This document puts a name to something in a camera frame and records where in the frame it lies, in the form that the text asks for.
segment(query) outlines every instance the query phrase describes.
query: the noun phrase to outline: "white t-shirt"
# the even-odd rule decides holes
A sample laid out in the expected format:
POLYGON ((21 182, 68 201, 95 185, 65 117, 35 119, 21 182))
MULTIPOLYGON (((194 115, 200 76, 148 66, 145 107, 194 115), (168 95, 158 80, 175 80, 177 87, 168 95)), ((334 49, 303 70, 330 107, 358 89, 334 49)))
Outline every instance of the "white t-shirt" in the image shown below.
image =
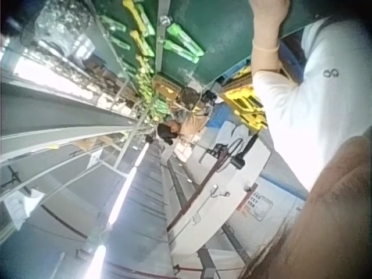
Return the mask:
POLYGON ((274 148, 308 191, 340 145, 372 124, 371 41, 356 21, 316 35, 322 23, 304 29, 301 85, 267 71, 253 78, 274 148))

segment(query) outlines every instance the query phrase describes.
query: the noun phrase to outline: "hand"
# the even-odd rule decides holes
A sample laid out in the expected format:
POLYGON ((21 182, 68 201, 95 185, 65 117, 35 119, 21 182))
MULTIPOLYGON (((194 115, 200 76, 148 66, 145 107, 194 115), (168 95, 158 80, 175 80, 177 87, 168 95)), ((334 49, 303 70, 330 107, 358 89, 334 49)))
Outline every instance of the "hand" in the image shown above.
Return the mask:
POLYGON ((288 14, 290 0, 249 0, 255 21, 279 26, 288 14))

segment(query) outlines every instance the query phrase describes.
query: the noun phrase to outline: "fluorescent light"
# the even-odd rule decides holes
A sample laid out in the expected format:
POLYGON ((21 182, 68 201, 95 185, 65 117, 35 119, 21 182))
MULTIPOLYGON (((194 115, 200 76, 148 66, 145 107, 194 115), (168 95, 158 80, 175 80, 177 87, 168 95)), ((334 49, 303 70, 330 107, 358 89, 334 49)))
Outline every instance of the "fluorescent light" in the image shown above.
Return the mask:
POLYGON ((116 219, 119 215, 119 212, 121 210, 121 207, 123 206, 123 202, 126 198, 129 187, 132 184, 132 181, 134 179, 134 176, 135 176, 136 172, 137 172, 137 168, 133 167, 128 174, 126 182, 124 182, 123 187, 121 188, 119 196, 117 197, 116 202, 115 202, 114 206, 112 207, 112 210, 111 210, 111 213, 110 213, 110 217, 109 217, 109 221, 108 221, 110 225, 115 223, 115 221, 116 221, 116 219))
POLYGON ((149 143, 146 143, 144 148, 142 149, 141 153, 139 154, 137 160, 134 163, 135 167, 138 167, 141 164, 142 159, 145 157, 145 154, 146 154, 146 151, 147 151, 148 148, 149 148, 149 143))
POLYGON ((98 246, 94 253, 91 265, 84 277, 84 279, 99 279, 101 277, 103 260, 106 255, 106 247, 103 245, 98 246))

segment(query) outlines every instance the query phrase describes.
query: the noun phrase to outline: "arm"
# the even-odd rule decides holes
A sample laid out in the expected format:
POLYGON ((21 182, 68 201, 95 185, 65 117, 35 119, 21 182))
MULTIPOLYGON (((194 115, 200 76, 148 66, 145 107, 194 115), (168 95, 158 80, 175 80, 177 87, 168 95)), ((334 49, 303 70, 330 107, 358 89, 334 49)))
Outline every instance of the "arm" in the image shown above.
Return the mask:
POLYGON ((252 76, 257 71, 279 71, 279 28, 289 9, 289 0, 250 0, 254 15, 252 76))

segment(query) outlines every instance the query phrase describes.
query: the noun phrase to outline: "logo on shirt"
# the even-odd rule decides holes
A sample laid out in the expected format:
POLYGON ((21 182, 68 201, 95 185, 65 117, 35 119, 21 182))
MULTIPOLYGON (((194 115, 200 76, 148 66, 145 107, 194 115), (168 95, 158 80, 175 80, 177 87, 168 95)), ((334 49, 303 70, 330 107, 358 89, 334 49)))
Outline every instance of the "logo on shirt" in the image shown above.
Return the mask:
POLYGON ((338 77, 339 72, 337 69, 332 69, 332 70, 324 70, 323 72, 323 77, 330 78, 330 77, 338 77))

